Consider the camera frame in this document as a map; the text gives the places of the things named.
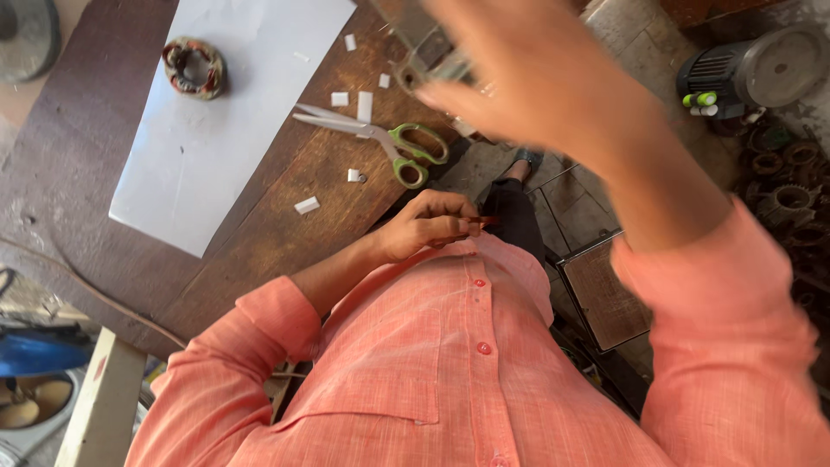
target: blue object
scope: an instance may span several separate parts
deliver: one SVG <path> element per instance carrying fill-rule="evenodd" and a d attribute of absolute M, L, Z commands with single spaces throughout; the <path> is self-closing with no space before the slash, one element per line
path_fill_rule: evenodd
<path fill-rule="evenodd" d="M 0 337 L 0 377 L 31 376 L 69 370 L 90 360 L 82 347 L 37 331 Z"/>

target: scissors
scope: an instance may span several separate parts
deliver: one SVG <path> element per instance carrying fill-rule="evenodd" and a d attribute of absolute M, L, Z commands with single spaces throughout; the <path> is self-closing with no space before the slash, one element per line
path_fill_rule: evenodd
<path fill-rule="evenodd" d="M 446 141 L 444 141 L 438 133 L 430 130 L 424 125 L 419 125 L 417 123 L 404 123 L 394 130 L 386 131 L 379 126 L 363 123 L 362 121 L 357 121 L 353 118 L 343 116 L 337 112 L 320 109 L 319 107 L 307 106 L 306 104 L 297 104 L 296 107 L 310 114 L 294 114 L 293 117 L 299 121 L 313 123 L 314 125 L 322 126 L 324 128 L 344 131 L 346 133 L 354 133 L 359 136 L 374 138 L 377 140 L 380 145 L 383 146 L 383 149 L 386 151 L 386 155 L 392 161 L 392 169 L 395 173 L 395 178 L 397 178 L 403 186 L 409 189 L 417 189 L 424 186 L 427 183 L 429 172 L 414 160 L 409 160 L 403 157 L 398 150 L 406 151 L 413 157 L 426 159 L 433 164 L 438 165 L 446 164 L 450 158 L 450 148 L 447 146 Z M 410 130 L 420 131 L 435 140 L 442 148 L 443 152 L 441 156 L 436 157 L 427 152 L 427 150 L 422 148 L 420 145 L 405 139 L 403 137 L 403 133 Z"/>

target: person's left hand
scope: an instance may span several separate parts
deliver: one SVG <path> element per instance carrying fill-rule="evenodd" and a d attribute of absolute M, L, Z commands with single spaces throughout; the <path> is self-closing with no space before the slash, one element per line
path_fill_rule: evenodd
<path fill-rule="evenodd" d="M 384 257 L 400 263 L 425 246 L 440 249 L 478 237 L 479 224 L 460 219 L 473 217 L 478 210 L 463 194 L 425 189 L 373 235 Z"/>

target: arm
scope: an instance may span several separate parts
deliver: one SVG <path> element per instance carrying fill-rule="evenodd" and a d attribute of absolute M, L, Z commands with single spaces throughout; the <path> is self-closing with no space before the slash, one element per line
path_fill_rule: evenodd
<path fill-rule="evenodd" d="M 654 311 L 642 428 L 679 465 L 830 463 L 807 373 L 815 333 L 789 297 L 789 261 L 696 165 L 656 99 L 560 2 L 427 4 L 495 91 L 431 83 L 422 100 L 561 150 L 607 184 L 626 229 L 615 268 Z"/>
<path fill-rule="evenodd" d="M 316 356 L 320 317 L 375 268 L 403 261 L 425 245 L 478 235 L 469 199 L 426 190 L 378 231 L 291 278 L 275 279 L 185 351 L 153 383 L 157 398 L 136 434 L 127 465 L 227 465 L 254 430 L 269 425 L 263 384 L 287 357 Z"/>

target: hand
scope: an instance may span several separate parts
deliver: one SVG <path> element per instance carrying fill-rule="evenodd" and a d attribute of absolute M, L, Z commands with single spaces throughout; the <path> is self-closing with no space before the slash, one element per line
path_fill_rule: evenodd
<path fill-rule="evenodd" d="M 434 82 L 418 96 L 485 135 L 563 151 L 607 178 L 632 163 L 619 160 L 633 146 L 627 141 L 668 129 L 660 102 L 614 63 L 565 0 L 426 6 L 492 92 Z"/>
<path fill-rule="evenodd" d="M 463 194 L 425 189 L 372 235 L 384 259 L 400 263 L 425 246 L 441 249 L 478 237 L 478 223 L 459 219 L 471 217 L 478 217 L 478 211 Z"/>

